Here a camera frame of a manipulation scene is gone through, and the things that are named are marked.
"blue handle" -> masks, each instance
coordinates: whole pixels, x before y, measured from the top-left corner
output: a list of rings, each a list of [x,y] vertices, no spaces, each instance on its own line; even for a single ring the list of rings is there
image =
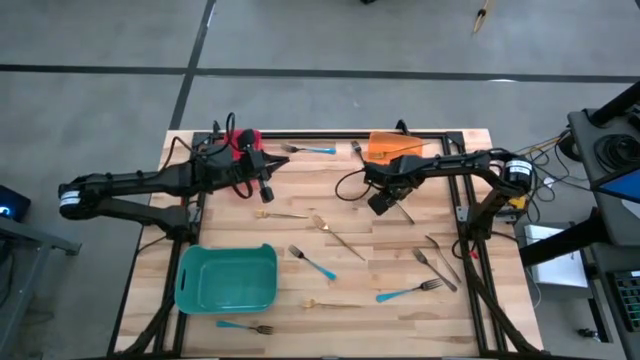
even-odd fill
[[[321,273],[324,274],[324,276],[328,277],[329,280],[335,280],[337,278],[336,274],[332,273],[331,271],[323,268],[322,266],[314,263],[313,261],[307,259],[307,261],[309,262],[309,264],[313,265],[314,268],[318,269],[318,271],[320,271]]]
[[[393,299],[396,296],[400,296],[402,294],[406,294],[408,292],[412,292],[414,289],[409,289],[409,290],[401,290],[401,291],[396,291],[396,292],[392,292],[392,293],[388,293],[388,294],[380,294],[378,296],[376,296],[376,301],[377,302],[385,302],[389,299]]]
[[[249,328],[248,326],[234,324],[234,323],[230,323],[228,321],[216,321],[216,326],[217,327],[230,327],[230,328],[236,328],[236,329],[248,329]]]
[[[322,148],[307,148],[308,151],[313,151],[313,152],[319,152],[319,153],[323,153],[323,154],[330,154],[330,155],[335,155],[336,154],[336,149],[322,149]]]

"gray floor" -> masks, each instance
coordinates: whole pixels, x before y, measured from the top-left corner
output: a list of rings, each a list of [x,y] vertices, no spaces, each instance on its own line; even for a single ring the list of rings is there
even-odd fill
[[[205,0],[0,0],[0,64],[187,66]],[[558,75],[640,73],[632,0],[498,0],[475,37],[482,0],[219,0],[199,66]],[[0,73],[0,182],[33,199],[28,222],[84,244],[56,255],[34,307],[55,318],[24,329],[19,350],[47,359],[106,351],[140,227],[57,214],[57,185],[91,172],[157,166],[182,75]],[[627,84],[196,77],[182,129],[227,112],[242,127],[489,128],[517,149],[555,136],[566,114],[597,107]],[[557,164],[552,169],[561,172]],[[581,174],[573,163],[571,169]],[[543,221],[584,219],[590,194],[556,186]],[[575,335],[593,327],[585,300],[548,293],[536,309],[554,354],[620,359],[619,342]]]

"orange object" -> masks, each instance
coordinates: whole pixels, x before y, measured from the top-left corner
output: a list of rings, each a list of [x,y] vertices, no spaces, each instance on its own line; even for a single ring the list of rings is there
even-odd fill
[[[367,161],[386,165],[401,155],[422,156],[422,139],[374,131],[369,135]]]

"wooden table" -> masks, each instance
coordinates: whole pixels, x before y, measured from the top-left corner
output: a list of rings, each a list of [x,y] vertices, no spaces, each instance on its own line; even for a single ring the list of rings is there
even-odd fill
[[[487,130],[461,131],[467,151],[491,147]],[[190,143],[193,132],[170,131],[161,163],[167,156],[173,136]],[[183,356],[477,355],[462,262],[455,259],[450,251],[457,232],[446,178],[427,179],[403,201],[403,207],[416,221],[412,226],[397,208],[391,208],[378,217],[367,206],[367,197],[356,202],[336,198],[336,182],[362,167],[348,140],[266,140],[264,149],[268,153],[283,154],[279,145],[285,141],[318,147],[335,146],[337,154],[292,154],[291,162],[274,174],[270,184],[275,200],[266,205],[257,194],[249,200],[242,200],[231,189],[216,191],[207,198],[200,236],[200,244],[209,248],[272,245],[279,257],[279,291],[275,304],[266,312],[254,315],[189,316]],[[366,141],[360,143],[366,151]],[[442,153],[442,146],[438,141],[423,147],[424,156],[439,153]],[[177,147],[171,163],[187,159],[188,152]],[[474,179],[474,187],[479,199],[490,190],[479,178]],[[360,175],[346,181],[340,190],[342,195],[352,197],[365,188]],[[151,204],[159,207],[177,202],[178,199],[165,194],[155,194],[151,198]],[[330,234],[319,231],[309,219],[256,219],[254,211],[257,209],[318,214],[367,261],[357,258]],[[513,233],[506,225],[496,224],[495,229]],[[414,287],[435,277],[411,255],[412,247],[426,246],[425,234],[430,234],[440,243],[443,253],[463,279],[459,290],[453,293],[443,286],[378,304],[375,297],[381,292]],[[162,235],[159,229],[149,227],[142,234],[140,246]],[[294,258],[286,250],[290,244],[298,246],[309,258],[335,272],[338,279],[328,281],[309,264]],[[171,242],[162,241],[138,256],[116,350],[129,346],[158,309],[170,250]],[[488,250],[500,305],[528,341],[542,348],[516,244],[496,236],[488,241]],[[424,253],[445,276],[449,274],[434,250],[424,249]],[[301,306],[305,299],[361,307],[305,309]],[[494,344],[488,311],[484,304],[482,306],[489,343]],[[167,347],[170,347],[174,336],[171,322],[175,321],[177,311],[173,311],[166,337]],[[275,327],[276,334],[264,336],[250,331],[217,328],[216,320],[221,319],[271,325]]]

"teal plastic bin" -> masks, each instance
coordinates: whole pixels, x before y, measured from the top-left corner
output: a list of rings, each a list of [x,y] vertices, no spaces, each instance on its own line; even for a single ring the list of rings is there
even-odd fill
[[[176,279],[178,308],[191,315],[265,311],[278,291],[278,257],[263,244],[255,249],[205,249],[182,255]]]

